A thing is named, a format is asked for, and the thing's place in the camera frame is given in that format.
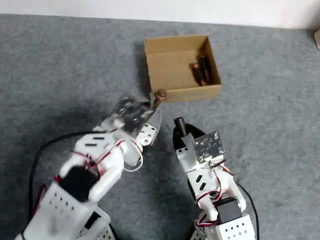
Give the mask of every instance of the cardboard box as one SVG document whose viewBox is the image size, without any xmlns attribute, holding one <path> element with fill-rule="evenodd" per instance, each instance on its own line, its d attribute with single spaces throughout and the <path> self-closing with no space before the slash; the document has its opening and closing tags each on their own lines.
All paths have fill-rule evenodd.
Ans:
<svg viewBox="0 0 320 240">
<path fill-rule="evenodd" d="M 222 87 L 208 36 L 190 35 L 148 38 L 144 43 L 152 93 L 167 92 L 167 102 L 214 98 Z M 212 84 L 199 86 L 190 64 L 207 56 Z"/>
</svg>

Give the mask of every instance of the copper cylinder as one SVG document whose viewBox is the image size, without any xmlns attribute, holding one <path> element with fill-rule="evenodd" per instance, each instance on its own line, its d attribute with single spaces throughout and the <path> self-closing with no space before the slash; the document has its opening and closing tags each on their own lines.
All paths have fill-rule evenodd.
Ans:
<svg viewBox="0 0 320 240">
<path fill-rule="evenodd" d="M 158 91 L 156 91 L 154 93 L 154 96 L 155 96 L 155 100 L 154 100 L 153 106 L 155 108 L 157 108 L 160 105 L 160 103 L 167 100 L 167 92 L 164 89 L 159 89 Z"/>
</svg>

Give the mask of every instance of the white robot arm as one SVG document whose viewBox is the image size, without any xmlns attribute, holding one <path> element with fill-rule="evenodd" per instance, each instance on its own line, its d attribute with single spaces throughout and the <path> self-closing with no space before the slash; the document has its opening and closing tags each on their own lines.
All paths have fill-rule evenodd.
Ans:
<svg viewBox="0 0 320 240">
<path fill-rule="evenodd" d="M 143 146 L 153 143 L 160 121 L 158 111 L 122 98 L 111 116 L 93 129 L 95 133 L 76 142 L 34 216 L 15 239 L 116 240 L 111 218 L 98 202 L 123 170 L 134 172 L 142 166 Z"/>
<path fill-rule="evenodd" d="M 196 205 L 203 210 L 187 239 L 255 240 L 246 201 L 225 166 L 217 131 L 205 134 L 182 117 L 174 120 L 173 144 Z"/>
</svg>

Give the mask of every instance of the red wire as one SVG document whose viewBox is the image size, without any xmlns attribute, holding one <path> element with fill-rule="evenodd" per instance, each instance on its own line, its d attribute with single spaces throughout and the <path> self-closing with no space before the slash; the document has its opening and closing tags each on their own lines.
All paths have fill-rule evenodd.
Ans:
<svg viewBox="0 0 320 240">
<path fill-rule="evenodd" d="M 47 189 L 48 189 L 48 186 L 46 184 L 43 184 L 40 187 L 39 194 L 38 194 L 38 197 L 36 199 L 36 202 L 35 202 L 35 205 L 34 205 L 34 209 L 33 209 L 33 212 L 32 212 L 32 216 L 34 216 L 36 214 L 36 211 L 38 210 L 38 207 L 39 207 L 39 204 L 40 204 L 40 200 L 41 200 L 43 194 L 47 191 Z"/>
<path fill-rule="evenodd" d="M 200 205 L 199 205 L 199 201 L 203 198 L 203 197 L 205 197 L 206 195 L 208 195 L 208 194 L 213 194 L 213 193 L 218 193 L 218 195 L 213 199 L 213 200 L 218 200 L 218 199 L 220 199 L 221 198 L 221 196 L 222 196 L 222 187 L 221 187 L 221 181 L 220 181 L 220 178 L 216 175 L 216 180 L 218 181 L 218 183 L 219 183 L 219 186 L 220 186 L 220 191 L 217 191 L 217 190 L 211 190 L 211 191 L 207 191 L 207 192 L 205 192 L 204 194 L 202 194 L 200 197 L 198 197 L 197 199 L 196 199 L 196 204 L 197 204 L 197 206 L 200 208 Z"/>
<path fill-rule="evenodd" d="M 200 228 L 204 228 L 204 227 L 210 227 L 212 225 L 217 224 L 217 221 L 206 221 L 206 222 L 202 222 L 205 218 L 207 217 L 207 215 L 203 215 L 202 218 L 200 218 L 199 220 L 196 220 L 195 224 L 197 227 Z"/>
</svg>

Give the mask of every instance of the black cylinder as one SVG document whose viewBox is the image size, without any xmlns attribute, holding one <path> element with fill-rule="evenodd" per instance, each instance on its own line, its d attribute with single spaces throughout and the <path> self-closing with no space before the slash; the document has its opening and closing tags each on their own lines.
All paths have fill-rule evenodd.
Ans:
<svg viewBox="0 0 320 240">
<path fill-rule="evenodd" d="M 185 120 L 182 116 L 176 118 L 174 120 L 174 124 L 181 138 L 186 137 L 188 135 L 186 130 L 186 125 L 185 125 Z"/>
</svg>

